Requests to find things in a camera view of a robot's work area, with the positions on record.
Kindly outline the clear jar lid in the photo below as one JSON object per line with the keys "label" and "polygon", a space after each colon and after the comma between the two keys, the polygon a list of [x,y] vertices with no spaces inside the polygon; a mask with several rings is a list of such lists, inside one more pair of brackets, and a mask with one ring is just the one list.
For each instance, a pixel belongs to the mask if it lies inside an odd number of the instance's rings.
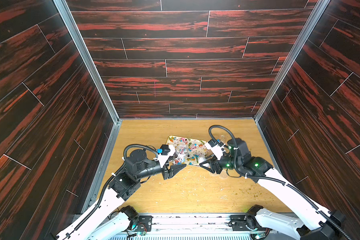
{"label": "clear jar lid", "polygon": [[228,175],[226,174],[226,172],[222,172],[219,174],[219,178],[222,179],[222,180],[225,180],[228,178]]}
{"label": "clear jar lid", "polygon": [[199,158],[199,165],[203,165],[208,162],[208,158]]}

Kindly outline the white-lidded candy jar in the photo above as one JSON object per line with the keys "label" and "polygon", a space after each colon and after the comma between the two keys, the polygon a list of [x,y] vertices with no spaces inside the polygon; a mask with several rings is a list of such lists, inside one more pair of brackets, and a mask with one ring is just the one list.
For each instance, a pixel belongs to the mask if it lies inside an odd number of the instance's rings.
{"label": "white-lidded candy jar", "polygon": [[175,160],[178,162],[184,162],[186,156],[188,155],[188,152],[189,152],[189,149],[187,146],[178,145],[175,148],[175,153],[176,153]]}

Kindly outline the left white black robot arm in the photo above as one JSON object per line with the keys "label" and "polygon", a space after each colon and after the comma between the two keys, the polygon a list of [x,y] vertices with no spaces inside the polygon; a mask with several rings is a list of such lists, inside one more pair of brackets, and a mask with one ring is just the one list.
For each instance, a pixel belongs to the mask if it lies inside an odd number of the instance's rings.
{"label": "left white black robot arm", "polygon": [[155,150],[149,146],[132,144],[124,149],[122,166],[104,184],[100,197],[78,219],[48,240],[107,240],[125,230],[135,230],[139,214],[131,207],[122,208],[111,220],[106,217],[124,204],[142,185],[144,179],[161,174],[171,179],[186,167],[170,165],[175,147],[162,145]]}

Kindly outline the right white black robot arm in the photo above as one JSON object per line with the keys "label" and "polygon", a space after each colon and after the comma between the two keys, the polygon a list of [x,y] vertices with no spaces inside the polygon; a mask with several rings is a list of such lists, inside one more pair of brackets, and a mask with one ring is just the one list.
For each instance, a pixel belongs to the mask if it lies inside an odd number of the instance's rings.
{"label": "right white black robot arm", "polygon": [[199,166],[213,174],[234,170],[237,178],[243,177],[259,184],[276,196],[296,215],[294,218],[274,213],[260,205],[252,206],[241,218],[232,218],[229,226],[234,230],[265,231],[266,238],[274,230],[295,240],[351,239],[344,230],[345,215],[330,211],[299,190],[277,169],[261,157],[253,157],[247,143],[235,138],[220,125],[209,127],[211,140],[205,146],[212,151]]}

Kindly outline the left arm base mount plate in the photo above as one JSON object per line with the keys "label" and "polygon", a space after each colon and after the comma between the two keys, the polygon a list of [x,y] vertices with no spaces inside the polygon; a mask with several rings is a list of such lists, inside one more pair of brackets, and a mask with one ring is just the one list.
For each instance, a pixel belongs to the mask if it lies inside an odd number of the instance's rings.
{"label": "left arm base mount plate", "polygon": [[128,231],[130,232],[150,232],[152,229],[153,216],[139,215],[130,222]]}

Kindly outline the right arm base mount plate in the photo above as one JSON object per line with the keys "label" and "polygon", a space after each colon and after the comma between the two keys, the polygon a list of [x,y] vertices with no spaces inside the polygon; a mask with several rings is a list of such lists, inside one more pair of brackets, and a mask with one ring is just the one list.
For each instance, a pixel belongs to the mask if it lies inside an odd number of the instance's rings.
{"label": "right arm base mount plate", "polygon": [[257,231],[258,226],[254,216],[252,215],[231,215],[228,223],[233,231]]}

